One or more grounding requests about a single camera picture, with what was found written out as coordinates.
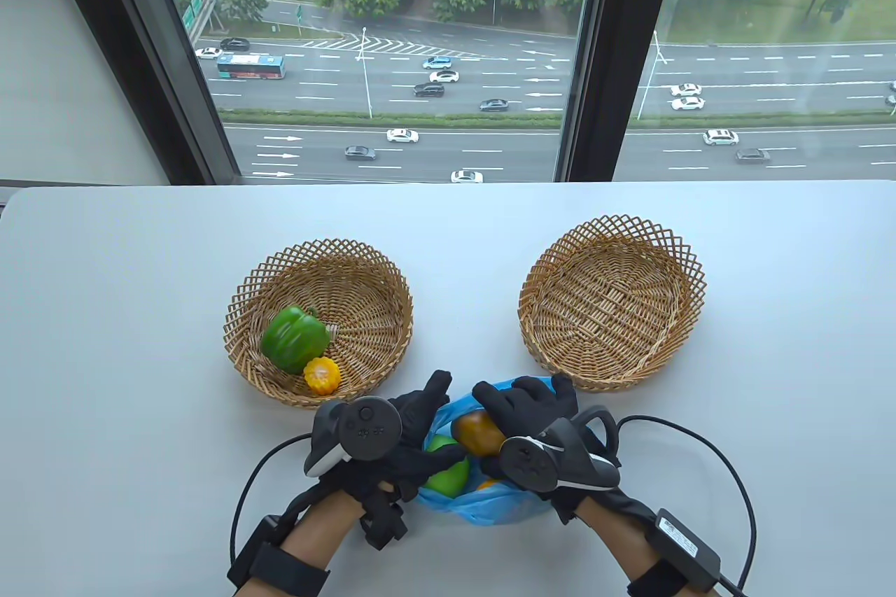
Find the label sticker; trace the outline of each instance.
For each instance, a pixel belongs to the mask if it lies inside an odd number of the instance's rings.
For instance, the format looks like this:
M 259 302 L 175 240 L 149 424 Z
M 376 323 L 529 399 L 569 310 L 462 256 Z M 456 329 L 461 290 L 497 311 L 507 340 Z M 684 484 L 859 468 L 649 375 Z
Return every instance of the label sticker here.
M 679 532 L 678 527 L 675 527 L 674 524 L 670 523 L 666 518 L 660 518 L 659 520 L 659 529 L 662 529 L 663 532 L 666 533 L 670 539 L 674 540 L 675 543 L 678 543 L 685 552 L 690 555 L 692 558 L 697 557 L 697 546 L 688 539 L 684 534 Z

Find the white table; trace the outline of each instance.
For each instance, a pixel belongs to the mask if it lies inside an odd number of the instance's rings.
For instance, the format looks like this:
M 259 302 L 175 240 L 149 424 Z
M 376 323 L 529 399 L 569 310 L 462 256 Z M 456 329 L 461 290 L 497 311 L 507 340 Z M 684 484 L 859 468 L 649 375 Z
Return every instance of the white table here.
M 227 536 L 257 459 L 310 412 L 252 389 L 224 353 L 230 297 L 266 255 L 360 239 L 404 271 L 415 329 L 381 387 L 454 371 L 540 373 L 519 287 L 566 230 L 637 214 L 694 246 L 708 280 L 668 369 L 601 396 L 730 457 L 759 547 L 748 594 L 869 594 L 892 562 L 896 185 L 661 182 L 23 190 L 0 219 L 0 575 L 29 597 L 225 595 Z M 669 508 L 739 574 L 730 476 L 676 432 L 624 428 L 624 488 Z M 308 481 L 296 447 L 262 472 L 240 538 Z M 352 534 L 329 595 L 624 594 L 607 550 L 553 514 L 477 528 L 418 504 L 381 553 Z

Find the car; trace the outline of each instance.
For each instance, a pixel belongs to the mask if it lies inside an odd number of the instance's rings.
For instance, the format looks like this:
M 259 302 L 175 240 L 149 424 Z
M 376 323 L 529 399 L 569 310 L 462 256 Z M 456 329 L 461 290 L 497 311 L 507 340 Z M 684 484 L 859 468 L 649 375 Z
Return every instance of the car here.
M 386 131 L 386 139 L 390 142 L 417 142 L 420 136 L 416 130 L 392 129 Z
M 458 81 L 460 78 L 461 75 L 459 75 L 456 70 L 440 69 L 429 76 L 429 81 L 444 82 L 447 84 L 448 82 Z
M 501 98 L 490 98 L 479 103 L 479 111 L 507 111 L 510 104 Z
M 217 60 L 223 51 L 218 47 L 207 46 L 204 49 L 196 50 L 196 57 L 202 60 Z
M 377 152 L 369 146 L 353 145 L 345 148 L 345 158 L 349 161 L 375 161 Z
M 699 84 L 682 84 L 672 86 L 672 95 L 700 95 L 704 91 Z
M 707 130 L 703 133 L 703 142 L 707 145 L 736 145 L 740 137 L 733 130 Z
M 441 98 L 445 95 L 445 85 L 417 84 L 414 86 L 414 95 L 417 98 Z
M 454 184 L 481 184 L 482 174 L 481 172 L 473 171 L 473 169 L 457 169 L 451 173 L 451 181 Z
M 224 51 L 247 51 L 252 48 L 246 37 L 225 37 L 220 46 Z
M 771 155 L 765 149 L 738 149 L 734 155 L 738 163 L 767 163 Z
M 451 69 L 451 59 L 448 56 L 432 56 L 423 61 L 423 69 Z
M 686 98 L 675 98 L 672 101 L 673 110 L 701 110 L 706 101 L 696 95 L 688 95 Z

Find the street lamp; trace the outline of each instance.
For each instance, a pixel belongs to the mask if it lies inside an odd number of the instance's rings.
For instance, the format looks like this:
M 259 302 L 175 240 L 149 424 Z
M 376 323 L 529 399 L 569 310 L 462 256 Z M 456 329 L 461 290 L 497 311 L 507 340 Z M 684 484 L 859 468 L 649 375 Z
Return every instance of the street lamp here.
M 370 115 L 371 118 L 374 117 L 374 108 L 370 104 L 370 85 L 368 84 L 368 61 L 364 57 L 364 42 L 368 39 L 368 27 L 365 25 L 361 28 L 361 49 L 358 51 L 358 55 L 355 56 L 355 60 L 361 61 L 361 66 L 364 68 L 364 88 L 367 90 L 367 114 Z
M 650 91 L 650 82 L 653 81 L 653 71 L 657 68 L 657 60 L 662 60 L 663 65 L 666 65 L 666 59 L 663 57 L 662 52 L 659 50 L 659 38 L 657 37 L 657 31 L 653 31 L 653 43 L 657 47 L 657 55 L 653 57 L 653 65 L 650 67 L 650 75 L 647 77 L 647 86 L 644 88 L 644 95 L 640 98 L 640 107 L 638 108 L 638 120 L 641 120 L 641 111 L 644 111 L 644 101 L 647 100 L 647 93 Z

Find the green bell pepper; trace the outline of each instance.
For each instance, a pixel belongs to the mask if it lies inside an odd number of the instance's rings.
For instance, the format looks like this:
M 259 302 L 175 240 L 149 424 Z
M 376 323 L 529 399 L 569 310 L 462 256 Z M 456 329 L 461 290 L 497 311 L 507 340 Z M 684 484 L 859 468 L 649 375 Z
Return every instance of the green bell pepper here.
M 330 332 L 320 319 L 299 306 L 281 310 L 262 336 L 262 354 L 278 369 L 297 376 L 305 364 L 330 345 Z

